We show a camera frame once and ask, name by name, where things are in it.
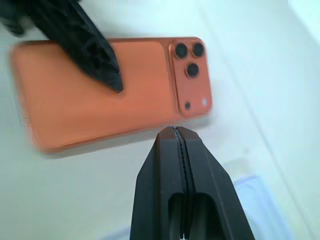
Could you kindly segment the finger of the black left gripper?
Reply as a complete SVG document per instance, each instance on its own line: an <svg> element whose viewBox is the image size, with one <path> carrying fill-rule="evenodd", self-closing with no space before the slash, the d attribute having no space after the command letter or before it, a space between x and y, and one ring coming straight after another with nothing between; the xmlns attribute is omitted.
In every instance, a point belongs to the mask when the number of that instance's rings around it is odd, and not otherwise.
<svg viewBox="0 0 320 240"><path fill-rule="evenodd" d="M26 13L89 77L116 93L123 81L116 54L78 0L26 0Z"/></svg>

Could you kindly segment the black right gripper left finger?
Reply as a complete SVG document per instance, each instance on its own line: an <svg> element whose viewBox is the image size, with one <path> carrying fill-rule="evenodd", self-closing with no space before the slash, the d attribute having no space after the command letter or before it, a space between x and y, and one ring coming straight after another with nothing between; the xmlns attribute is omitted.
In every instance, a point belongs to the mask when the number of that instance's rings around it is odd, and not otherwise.
<svg viewBox="0 0 320 240"><path fill-rule="evenodd" d="M170 239L169 201L184 192L180 151L174 127L157 134L136 178L130 239Z"/></svg>

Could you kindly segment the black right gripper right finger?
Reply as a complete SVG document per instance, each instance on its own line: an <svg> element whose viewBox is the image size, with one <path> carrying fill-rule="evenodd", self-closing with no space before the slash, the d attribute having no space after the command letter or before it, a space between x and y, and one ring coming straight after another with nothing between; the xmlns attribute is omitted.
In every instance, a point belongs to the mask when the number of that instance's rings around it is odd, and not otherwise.
<svg viewBox="0 0 320 240"><path fill-rule="evenodd" d="M253 240L254 234L229 174L199 135L178 127L186 150L188 240Z"/></svg>

